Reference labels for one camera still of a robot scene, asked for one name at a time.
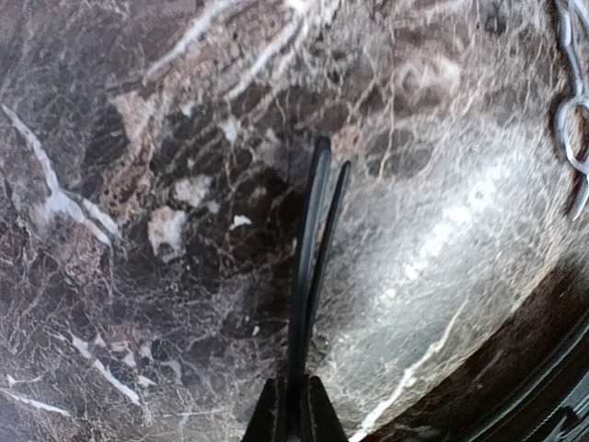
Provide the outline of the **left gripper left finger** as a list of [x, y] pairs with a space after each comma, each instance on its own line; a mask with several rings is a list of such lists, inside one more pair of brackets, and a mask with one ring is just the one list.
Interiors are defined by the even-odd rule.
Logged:
[[266, 381], [241, 441], [287, 441], [286, 385], [284, 378], [270, 378]]

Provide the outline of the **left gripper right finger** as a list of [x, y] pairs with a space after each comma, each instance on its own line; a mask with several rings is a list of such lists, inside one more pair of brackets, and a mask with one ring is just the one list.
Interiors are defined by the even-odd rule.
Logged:
[[301, 391], [301, 440], [345, 441], [345, 432], [323, 383], [305, 376]]

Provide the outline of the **black zippered tool case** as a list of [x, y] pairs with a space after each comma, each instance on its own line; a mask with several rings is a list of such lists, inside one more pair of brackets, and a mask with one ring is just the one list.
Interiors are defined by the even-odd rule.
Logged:
[[456, 441], [586, 441], [588, 316], [507, 401]]

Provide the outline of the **silver thinning scissors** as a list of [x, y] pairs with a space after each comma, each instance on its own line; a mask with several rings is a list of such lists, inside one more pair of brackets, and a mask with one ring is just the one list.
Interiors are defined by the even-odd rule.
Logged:
[[569, 126], [577, 109], [582, 110], [582, 116], [588, 120], [588, 74], [579, 47], [581, 32], [588, 35], [588, 10], [583, 1], [555, 1], [554, 4], [559, 18], [558, 42], [571, 71], [572, 95], [559, 104], [553, 128], [566, 161], [582, 178], [570, 211], [572, 220], [576, 220], [588, 202], [588, 158], [580, 158], [575, 153]]

